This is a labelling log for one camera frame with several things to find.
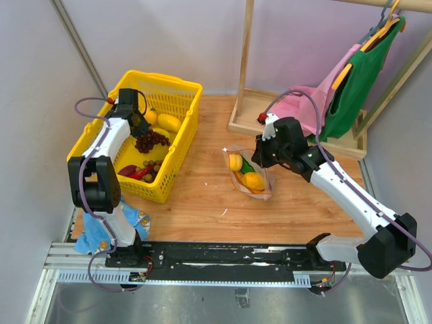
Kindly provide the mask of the watermelon slice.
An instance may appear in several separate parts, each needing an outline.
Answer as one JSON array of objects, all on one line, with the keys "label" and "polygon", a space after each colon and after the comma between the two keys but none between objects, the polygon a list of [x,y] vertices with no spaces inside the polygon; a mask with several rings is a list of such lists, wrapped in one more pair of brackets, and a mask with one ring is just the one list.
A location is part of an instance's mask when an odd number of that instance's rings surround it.
[{"label": "watermelon slice", "polygon": [[254,168],[244,157],[242,157],[242,166],[240,168],[240,173],[246,174],[250,172],[255,172]]}]

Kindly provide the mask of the yellow pear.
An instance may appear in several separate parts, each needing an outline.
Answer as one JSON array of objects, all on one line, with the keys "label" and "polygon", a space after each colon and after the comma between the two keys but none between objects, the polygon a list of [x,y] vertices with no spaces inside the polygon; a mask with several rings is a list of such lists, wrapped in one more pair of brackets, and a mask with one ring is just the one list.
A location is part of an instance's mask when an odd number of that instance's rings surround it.
[{"label": "yellow pear", "polygon": [[257,172],[244,174],[242,177],[242,183],[249,190],[263,191],[265,189],[264,181]]}]

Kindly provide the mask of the yellow apple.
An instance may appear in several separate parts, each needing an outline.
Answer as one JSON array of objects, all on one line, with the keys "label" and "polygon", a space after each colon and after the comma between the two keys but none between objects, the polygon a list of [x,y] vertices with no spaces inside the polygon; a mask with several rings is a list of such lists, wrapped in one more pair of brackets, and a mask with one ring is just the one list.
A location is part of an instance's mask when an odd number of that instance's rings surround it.
[{"label": "yellow apple", "polygon": [[243,158],[240,154],[229,154],[229,168],[232,171],[240,171],[243,166]]}]

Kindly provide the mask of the clear zip top bag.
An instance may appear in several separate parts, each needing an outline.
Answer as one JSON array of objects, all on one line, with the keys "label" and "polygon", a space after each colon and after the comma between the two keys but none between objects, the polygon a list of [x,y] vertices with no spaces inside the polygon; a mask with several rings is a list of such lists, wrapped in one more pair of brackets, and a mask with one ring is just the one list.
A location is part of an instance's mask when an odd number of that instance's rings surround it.
[{"label": "clear zip top bag", "polygon": [[261,200],[269,200],[273,196],[275,179],[266,169],[252,161],[254,151],[251,148],[234,145],[223,148],[222,153],[237,191]]}]

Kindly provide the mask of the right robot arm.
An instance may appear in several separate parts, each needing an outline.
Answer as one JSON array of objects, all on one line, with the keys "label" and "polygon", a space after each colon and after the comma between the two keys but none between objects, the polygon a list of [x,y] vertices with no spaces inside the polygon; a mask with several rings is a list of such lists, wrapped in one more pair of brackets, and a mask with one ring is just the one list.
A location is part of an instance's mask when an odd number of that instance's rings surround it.
[{"label": "right robot arm", "polygon": [[310,146],[293,117],[262,113],[265,125],[256,136],[252,162],[262,168],[280,165],[325,192],[355,222],[360,238],[324,233],[307,244],[306,263],[320,270],[330,261],[361,265],[383,279],[416,252],[417,222],[408,213],[397,215],[352,180],[340,164],[317,145]]}]

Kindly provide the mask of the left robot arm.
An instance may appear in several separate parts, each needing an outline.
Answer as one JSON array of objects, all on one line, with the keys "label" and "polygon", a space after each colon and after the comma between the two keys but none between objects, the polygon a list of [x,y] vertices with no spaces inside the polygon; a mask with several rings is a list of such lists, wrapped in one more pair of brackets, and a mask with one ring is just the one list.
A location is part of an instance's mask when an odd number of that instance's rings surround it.
[{"label": "left robot arm", "polygon": [[67,161],[73,203],[108,235],[108,247],[100,249],[107,254],[107,267],[139,267],[144,261],[142,240],[120,206],[121,188],[113,166],[124,141],[149,130],[139,111],[140,98],[141,91],[122,88],[116,99],[101,99],[111,105],[106,115],[95,117],[102,121],[101,131],[84,153]]}]

